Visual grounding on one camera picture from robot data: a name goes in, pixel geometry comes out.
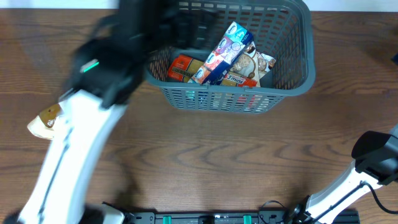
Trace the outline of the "beige brown snack pouch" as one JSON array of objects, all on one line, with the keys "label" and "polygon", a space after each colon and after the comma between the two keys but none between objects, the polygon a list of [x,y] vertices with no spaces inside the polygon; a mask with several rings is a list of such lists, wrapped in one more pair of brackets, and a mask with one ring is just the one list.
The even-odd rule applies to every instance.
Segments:
[{"label": "beige brown snack pouch", "polygon": [[35,137],[52,140],[63,115],[63,103],[59,102],[42,110],[28,125],[27,129]]}]

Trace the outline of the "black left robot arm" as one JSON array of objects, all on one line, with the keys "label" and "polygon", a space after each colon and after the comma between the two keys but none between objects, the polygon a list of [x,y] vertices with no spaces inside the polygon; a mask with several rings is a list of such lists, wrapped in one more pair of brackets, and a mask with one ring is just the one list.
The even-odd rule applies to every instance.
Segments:
[{"label": "black left robot arm", "polygon": [[214,9],[188,12],[177,1],[119,1],[99,19],[72,60],[62,112],[35,187],[6,223],[123,223],[112,206],[87,205],[86,192],[112,130],[156,51],[201,49]]}]

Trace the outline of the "Kleenex tissue multipack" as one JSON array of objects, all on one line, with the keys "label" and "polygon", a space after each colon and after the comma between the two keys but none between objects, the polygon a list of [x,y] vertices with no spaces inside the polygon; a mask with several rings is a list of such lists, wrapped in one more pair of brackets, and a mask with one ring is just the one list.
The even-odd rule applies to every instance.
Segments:
[{"label": "Kleenex tissue multipack", "polygon": [[253,39],[254,36],[246,28],[237,22],[232,22],[189,83],[217,84],[230,71]]}]

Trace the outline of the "red yellow packet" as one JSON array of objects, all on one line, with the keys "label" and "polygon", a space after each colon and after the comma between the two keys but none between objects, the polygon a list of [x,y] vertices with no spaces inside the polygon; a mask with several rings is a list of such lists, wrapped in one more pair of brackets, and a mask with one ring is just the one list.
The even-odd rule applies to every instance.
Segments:
[{"label": "red yellow packet", "polygon": [[[172,81],[193,83],[192,76],[203,64],[204,62],[202,61],[180,54],[169,67],[167,76],[171,78]],[[218,80],[216,85],[259,87],[259,82],[253,78],[229,72],[222,79]]]}]

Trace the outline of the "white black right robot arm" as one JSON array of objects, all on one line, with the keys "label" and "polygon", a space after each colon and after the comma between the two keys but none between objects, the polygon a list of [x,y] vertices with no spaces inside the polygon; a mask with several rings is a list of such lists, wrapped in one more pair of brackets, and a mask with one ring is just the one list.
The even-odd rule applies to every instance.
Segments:
[{"label": "white black right robot arm", "polygon": [[383,206],[376,195],[377,189],[397,182],[397,126],[389,133],[365,132],[351,157],[348,168],[329,186],[298,204],[288,222],[333,223],[343,210],[369,192],[381,210],[397,214]]}]

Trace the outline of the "cookie snack pouch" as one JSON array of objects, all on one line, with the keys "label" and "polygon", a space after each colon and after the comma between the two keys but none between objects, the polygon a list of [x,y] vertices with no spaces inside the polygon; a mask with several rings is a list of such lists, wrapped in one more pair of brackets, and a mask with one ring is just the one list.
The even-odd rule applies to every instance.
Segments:
[{"label": "cookie snack pouch", "polygon": [[259,73],[259,78],[261,79],[263,76],[265,76],[269,71],[272,70],[276,63],[276,59],[270,55],[266,55],[264,53],[257,53],[257,59],[258,59],[258,73]]},{"label": "cookie snack pouch", "polygon": [[259,81],[258,54],[254,41],[252,41],[245,52],[239,56],[231,71],[249,79]]}]

